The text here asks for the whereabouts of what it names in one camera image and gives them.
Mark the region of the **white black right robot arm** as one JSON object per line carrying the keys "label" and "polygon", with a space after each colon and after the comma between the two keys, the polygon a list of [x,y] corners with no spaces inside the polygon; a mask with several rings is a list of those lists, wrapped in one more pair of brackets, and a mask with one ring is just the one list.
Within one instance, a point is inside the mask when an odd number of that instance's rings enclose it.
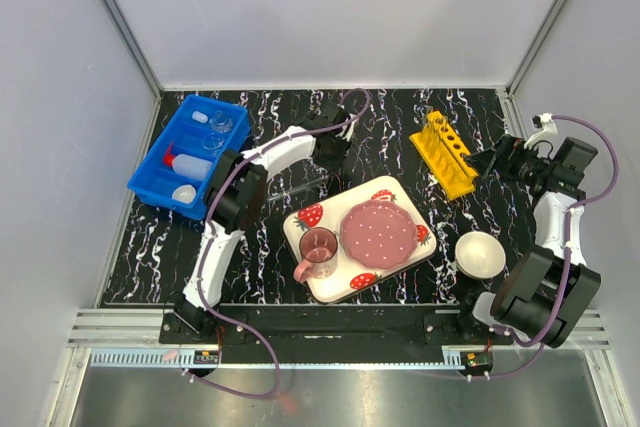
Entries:
{"label": "white black right robot arm", "polygon": [[553,158],[527,148],[522,138],[505,135],[492,148],[464,157],[479,175],[492,173],[529,190],[536,223],[534,244],[499,287],[491,317],[528,338],[561,346],[595,297],[601,276],[589,269],[581,253],[580,218],[586,199],[579,188],[596,157],[592,145],[567,137]]}

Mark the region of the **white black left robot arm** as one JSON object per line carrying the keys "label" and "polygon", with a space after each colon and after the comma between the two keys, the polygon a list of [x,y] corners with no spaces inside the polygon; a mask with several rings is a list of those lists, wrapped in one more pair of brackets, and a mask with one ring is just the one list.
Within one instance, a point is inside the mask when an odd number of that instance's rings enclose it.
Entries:
{"label": "white black left robot arm", "polygon": [[303,160],[330,170],[339,167],[350,148],[359,116],[341,105],[325,103],[272,140],[249,150],[227,150],[207,186],[208,207],[200,251],[182,294],[175,301],[177,326],[196,343],[215,333],[210,310],[220,302],[230,260],[244,232],[257,221],[268,182]]}

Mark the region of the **glass alcohol lamp white cap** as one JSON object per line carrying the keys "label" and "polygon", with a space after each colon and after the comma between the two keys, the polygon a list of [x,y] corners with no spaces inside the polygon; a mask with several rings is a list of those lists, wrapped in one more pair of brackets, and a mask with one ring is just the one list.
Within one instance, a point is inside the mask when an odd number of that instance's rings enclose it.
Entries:
{"label": "glass alcohol lamp white cap", "polygon": [[210,126],[213,131],[227,134],[230,133],[234,126],[233,119],[221,110],[217,110],[211,117]]}

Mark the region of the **wash bottle with red cap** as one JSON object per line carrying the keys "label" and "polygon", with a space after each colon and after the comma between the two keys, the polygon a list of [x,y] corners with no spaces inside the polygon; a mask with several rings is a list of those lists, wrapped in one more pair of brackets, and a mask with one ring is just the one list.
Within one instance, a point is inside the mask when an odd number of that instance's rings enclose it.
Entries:
{"label": "wash bottle with red cap", "polygon": [[163,164],[178,175],[203,182],[211,172],[213,163],[184,153],[174,154],[172,152],[173,145],[173,142],[168,145],[162,158]]}

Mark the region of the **yellow test tube rack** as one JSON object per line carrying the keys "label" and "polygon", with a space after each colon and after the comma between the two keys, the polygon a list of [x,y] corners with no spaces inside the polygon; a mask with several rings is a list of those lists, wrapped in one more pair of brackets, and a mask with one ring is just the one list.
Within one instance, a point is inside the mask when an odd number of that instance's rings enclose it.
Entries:
{"label": "yellow test tube rack", "polygon": [[431,128],[423,127],[409,136],[422,159],[428,165],[449,200],[455,200],[475,191],[475,179],[478,174],[469,168],[463,160],[471,155],[447,118],[438,111],[433,116],[441,116],[449,126],[448,139],[436,138]]}

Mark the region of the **small clear glass beaker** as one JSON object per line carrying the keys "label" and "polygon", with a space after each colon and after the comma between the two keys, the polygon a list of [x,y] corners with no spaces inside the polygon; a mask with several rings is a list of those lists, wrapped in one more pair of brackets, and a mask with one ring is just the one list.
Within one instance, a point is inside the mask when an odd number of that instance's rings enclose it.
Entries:
{"label": "small clear glass beaker", "polygon": [[202,140],[203,148],[211,155],[218,155],[222,152],[225,143],[226,136],[218,132],[210,133]]}

